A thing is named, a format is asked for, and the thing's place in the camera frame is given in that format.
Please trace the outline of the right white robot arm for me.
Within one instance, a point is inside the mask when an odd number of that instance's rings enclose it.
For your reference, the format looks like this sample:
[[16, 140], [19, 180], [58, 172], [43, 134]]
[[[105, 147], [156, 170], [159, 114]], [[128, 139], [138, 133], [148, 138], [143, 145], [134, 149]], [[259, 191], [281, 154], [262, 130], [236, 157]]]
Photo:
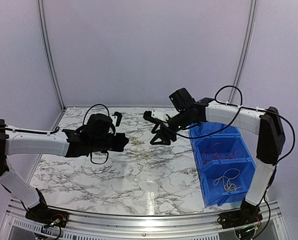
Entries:
[[170, 95], [177, 114], [146, 111], [153, 123], [152, 145], [170, 145], [187, 130], [206, 206], [241, 203], [236, 219], [247, 224], [256, 215], [286, 140], [277, 108], [252, 108], [195, 100], [185, 88]]

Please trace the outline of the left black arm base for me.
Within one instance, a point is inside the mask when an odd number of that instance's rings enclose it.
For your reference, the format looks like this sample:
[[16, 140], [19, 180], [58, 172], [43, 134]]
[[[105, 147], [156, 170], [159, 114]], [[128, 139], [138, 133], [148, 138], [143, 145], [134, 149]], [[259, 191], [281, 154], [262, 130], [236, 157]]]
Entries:
[[39, 202], [37, 205], [27, 208], [25, 217], [29, 220], [47, 224], [49, 226], [52, 222], [58, 219], [60, 222], [57, 223], [57, 225], [61, 228], [66, 227], [69, 213], [66, 211], [49, 208], [42, 192], [37, 188], [36, 191], [39, 196]]

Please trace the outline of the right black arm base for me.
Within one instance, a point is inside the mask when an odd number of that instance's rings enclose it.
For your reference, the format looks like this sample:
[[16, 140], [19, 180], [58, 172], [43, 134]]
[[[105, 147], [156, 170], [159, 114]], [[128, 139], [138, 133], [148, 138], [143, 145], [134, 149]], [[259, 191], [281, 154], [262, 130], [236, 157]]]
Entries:
[[240, 209], [221, 213], [217, 222], [223, 229], [228, 229], [260, 222], [262, 219], [259, 204], [252, 205], [244, 199]]

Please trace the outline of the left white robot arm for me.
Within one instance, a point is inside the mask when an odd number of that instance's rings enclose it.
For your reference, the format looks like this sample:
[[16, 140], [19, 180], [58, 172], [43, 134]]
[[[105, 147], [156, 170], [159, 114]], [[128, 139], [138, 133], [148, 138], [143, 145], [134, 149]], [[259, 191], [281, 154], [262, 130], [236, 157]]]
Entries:
[[40, 222], [52, 218], [42, 193], [29, 185], [7, 162], [7, 156], [47, 154], [65, 158], [89, 157], [93, 153], [123, 152], [129, 140], [116, 132], [121, 122], [119, 113], [113, 117], [92, 114], [77, 129], [37, 131], [6, 125], [0, 119], [0, 184], [21, 200]]

